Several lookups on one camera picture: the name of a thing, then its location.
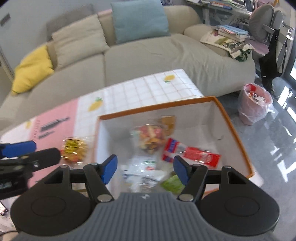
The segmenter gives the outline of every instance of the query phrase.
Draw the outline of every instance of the desk leg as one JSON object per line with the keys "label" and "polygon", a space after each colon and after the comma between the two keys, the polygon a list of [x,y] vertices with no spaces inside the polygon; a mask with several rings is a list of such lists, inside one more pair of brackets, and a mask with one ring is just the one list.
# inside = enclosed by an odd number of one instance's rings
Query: desk leg
{"label": "desk leg", "polygon": [[210,25],[210,9],[205,7],[202,8],[202,22]]}

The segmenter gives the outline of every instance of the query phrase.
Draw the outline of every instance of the sofa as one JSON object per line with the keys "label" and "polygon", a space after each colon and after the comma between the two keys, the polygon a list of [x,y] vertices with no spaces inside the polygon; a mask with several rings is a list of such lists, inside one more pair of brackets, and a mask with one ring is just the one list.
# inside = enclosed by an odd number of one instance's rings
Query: sofa
{"label": "sofa", "polygon": [[[239,62],[225,50],[200,43],[212,29],[202,24],[189,6],[165,6],[171,36],[116,45],[112,13],[99,17],[106,42],[104,54],[71,64],[39,83],[31,91],[8,95],[0,108],[2,133],[23,121],[73,98],[137,77],[184,69],[205,96],[221,96],[238,91],[255,79],[252,54]],[[53,67],[57,56],[52,41],[47,42]]]}

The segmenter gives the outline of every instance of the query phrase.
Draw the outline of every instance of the box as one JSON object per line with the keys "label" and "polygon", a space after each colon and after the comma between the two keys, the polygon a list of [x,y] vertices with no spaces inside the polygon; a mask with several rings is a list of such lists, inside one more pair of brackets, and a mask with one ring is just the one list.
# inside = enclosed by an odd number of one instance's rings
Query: box
{"label": "box", "polygon": [[[231,121],[215,97],[182,100],[164,104],[126,110],[98,119],[94,149],[94,159],[102,163],[111,154],[118,156],[118,168],[107,188],[117,198],[126,192],[120,165],[128,163],[133,156],[134,147],[130,131],[144,124],[153,124],[161,116],[174,115],[176,128],[172,138],[192,147],[199,147],[221,155],[217,169],[230,165],[247,178],[254,172],[242,142]],[[168,170],[171,165],[160,162],[161,169]],[[218,184],[208,184],[206,192],[212,192]]]}

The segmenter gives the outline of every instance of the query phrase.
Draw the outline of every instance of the blue pillow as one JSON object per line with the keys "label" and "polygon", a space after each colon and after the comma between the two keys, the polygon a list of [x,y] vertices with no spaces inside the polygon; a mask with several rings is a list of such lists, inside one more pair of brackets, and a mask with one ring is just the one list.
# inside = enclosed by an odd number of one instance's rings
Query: blue pillow
{"label": "blue pillow", "polygon": [[170,35],[160,0],[111,3],[116,43]]}

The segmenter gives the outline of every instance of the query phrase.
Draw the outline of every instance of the plastic bag liner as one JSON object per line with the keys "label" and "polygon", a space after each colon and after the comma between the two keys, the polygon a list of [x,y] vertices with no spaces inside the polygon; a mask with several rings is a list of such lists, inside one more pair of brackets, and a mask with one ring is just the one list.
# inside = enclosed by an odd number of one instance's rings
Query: plastic bag liner
{"label": "plastic bag liner", "polygon": [[[264,104],[260,105],[255,100],[249,98],[248,92],[254,91],[258,96],[265,98]],[[267,112],[273,110],[272,97],[268,91],[257,84],[246,84],[239,94],[239,118],[246,125],[253,125],[263,119]]]}

